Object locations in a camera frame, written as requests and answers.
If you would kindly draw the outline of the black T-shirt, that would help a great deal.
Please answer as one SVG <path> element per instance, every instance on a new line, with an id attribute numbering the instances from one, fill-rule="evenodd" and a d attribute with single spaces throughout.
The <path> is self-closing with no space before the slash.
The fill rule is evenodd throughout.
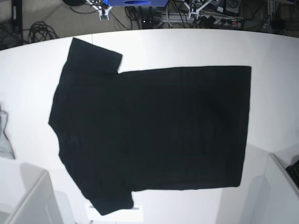
<path id="1" fill-rule="evenodd" d="M 248 135 L 249 66 L 118 73 L 122 55 L 74 38 L 49 125 L 59 157 L 102 215 L 132 192 L 238 187 Z"/>

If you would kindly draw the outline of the white slotted table plate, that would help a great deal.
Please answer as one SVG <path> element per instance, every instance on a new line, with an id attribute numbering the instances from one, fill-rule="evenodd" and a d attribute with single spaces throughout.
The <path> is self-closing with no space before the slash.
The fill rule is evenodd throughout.
<path id="1" fill-rule="evenodd" d="M 119 210 L 108 215 L 101 215 L 91 203 L 85 203 L 87 217 L 92 221 L 103 222 L 143 222 L 143 206 L 137 205 L 131 209 Z"/>

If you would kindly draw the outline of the blue box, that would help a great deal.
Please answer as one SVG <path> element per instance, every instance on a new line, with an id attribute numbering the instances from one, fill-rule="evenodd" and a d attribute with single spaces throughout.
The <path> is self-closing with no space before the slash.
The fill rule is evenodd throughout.
<path id="1" fill-rule="evenodd" d="M 107 3 L 113 7 L 122 6 L 152 6 L 164 7 L 168 0 L 108 0 Z"/>

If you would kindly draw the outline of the white power strip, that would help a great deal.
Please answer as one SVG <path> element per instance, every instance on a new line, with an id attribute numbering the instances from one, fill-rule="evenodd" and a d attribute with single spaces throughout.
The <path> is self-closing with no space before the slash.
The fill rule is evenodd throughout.
<path id="1" fill-rule="evenodd" d="M 244 18 L 225 16 L 222 14 L 213 14 L 211 12 L 203 12 L 197 15 L 189 16 L 187 13 L 169 13 L 159 17 L 162 22 L 171 23 L 172 25 L 180 24 L 185 28 L 209 28 L 209 27 L 229 27 L 241 28 Z"/>

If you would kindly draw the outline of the white left partition panel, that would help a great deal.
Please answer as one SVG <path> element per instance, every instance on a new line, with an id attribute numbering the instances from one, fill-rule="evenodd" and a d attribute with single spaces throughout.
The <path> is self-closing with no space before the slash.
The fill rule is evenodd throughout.
<path id="1" fill-rule="evenodd" d="M 65 193 L 55 191 L 49 172 L 28 163 L 0 162 L 2 224 L 73 224 Z"/>

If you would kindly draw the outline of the white partition panel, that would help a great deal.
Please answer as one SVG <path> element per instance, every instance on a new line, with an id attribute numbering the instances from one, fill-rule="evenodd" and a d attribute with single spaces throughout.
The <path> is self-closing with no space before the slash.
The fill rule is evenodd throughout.
<path id="1" fill-rule="evenodd" d="M 2 224 L 73 224 L 65 193 L 55 191 L 49 172 L 28 163 L 0 162 Z"/>
<path id="2" fill-rule="evenodd" d="M 240 224 L 297 224 L 299 189 L 274 154 L 248 189 Z"/>

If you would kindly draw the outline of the grey cloth at table edge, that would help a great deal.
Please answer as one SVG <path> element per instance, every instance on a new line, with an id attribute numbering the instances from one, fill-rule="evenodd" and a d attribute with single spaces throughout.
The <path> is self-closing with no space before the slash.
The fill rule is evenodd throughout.
<path id="1" fill-rule="evenodd" d="M 12 145 L 8 140 L 5 130 L 8 121 L 8 113 L 0 110 L 0 156 L 7 159 L 15 160 L 15 154 Z"/>

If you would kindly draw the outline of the white right partition panel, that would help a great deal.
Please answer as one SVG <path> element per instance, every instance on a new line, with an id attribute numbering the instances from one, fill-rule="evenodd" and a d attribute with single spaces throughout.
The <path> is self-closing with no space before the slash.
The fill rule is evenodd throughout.
<path id="1" fill-rule="evenodd" d="M 274 154 L 248 189 L 240 224 L 297 224 L 299 189 Z"/>

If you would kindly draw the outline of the black keyboard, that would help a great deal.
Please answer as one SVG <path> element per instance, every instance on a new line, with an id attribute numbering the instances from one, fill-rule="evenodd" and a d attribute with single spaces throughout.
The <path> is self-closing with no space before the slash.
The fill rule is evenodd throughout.
<path id="1" fill-rule="evenodd" d="M 286 168 L 289 176 L 292 178 L 294 183 L 299 186 L 299 161 L 296 161 L 293 165 Z"/>

